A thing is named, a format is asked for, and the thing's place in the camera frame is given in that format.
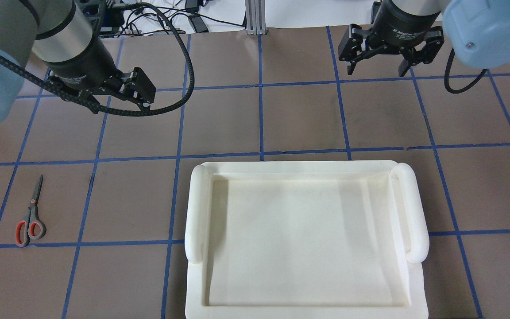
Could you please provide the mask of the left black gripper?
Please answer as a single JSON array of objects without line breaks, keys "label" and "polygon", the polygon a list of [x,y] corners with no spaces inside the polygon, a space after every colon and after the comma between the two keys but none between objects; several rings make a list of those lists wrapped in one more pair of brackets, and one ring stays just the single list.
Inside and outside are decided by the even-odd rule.
[{"label": "left black gripper", "polygon": [[150,111],[156,87],[140,67],[123,72],[101,39],[93,38],[77,56],[65,61],[45,61],[51,70],[47,83],[65,101],[72,101],[90,111],[109,111],[96,95],[108,95],[133,103],[140,111]]}]

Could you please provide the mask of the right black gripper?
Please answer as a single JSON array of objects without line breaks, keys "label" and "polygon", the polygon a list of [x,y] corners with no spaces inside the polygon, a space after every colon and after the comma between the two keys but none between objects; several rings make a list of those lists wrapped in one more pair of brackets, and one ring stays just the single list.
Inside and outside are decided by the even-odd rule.
[{"label": "right black gripper", "polygon": [[379,54],[401,55],[399,77],[420,63],[431,63],[444,44],[437,2],[374,2],[371,25],[350,24],[338,45],[338,60],[352,75],[357,63]]}]

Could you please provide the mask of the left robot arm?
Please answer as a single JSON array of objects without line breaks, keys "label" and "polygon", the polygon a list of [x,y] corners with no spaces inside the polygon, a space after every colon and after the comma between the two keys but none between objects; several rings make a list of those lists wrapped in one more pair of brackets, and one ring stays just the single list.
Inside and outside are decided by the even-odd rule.
[{"label": "left robot arm", "polygon": [[139,67],[120,71],[100,39],[120,31],[121,8],[119,0],[0,0],[0,122],[25,81],[4,62],[24,70],[31,54],[50,69],[46,85],[66,100],[109,95],[148,111],[152,81]]}]

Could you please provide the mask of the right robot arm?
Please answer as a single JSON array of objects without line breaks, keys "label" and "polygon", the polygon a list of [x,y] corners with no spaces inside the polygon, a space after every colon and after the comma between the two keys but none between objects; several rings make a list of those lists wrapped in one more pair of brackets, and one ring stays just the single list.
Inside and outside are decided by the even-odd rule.
[{"label": "right robot arm", "polygon": [[431,63],[448,39],[466,66],[491,69],[510,63],[510,0],[382,0],[372,26],[351,24],[338,59],[352,74],[377,55],[400,55],[399,76]]}]

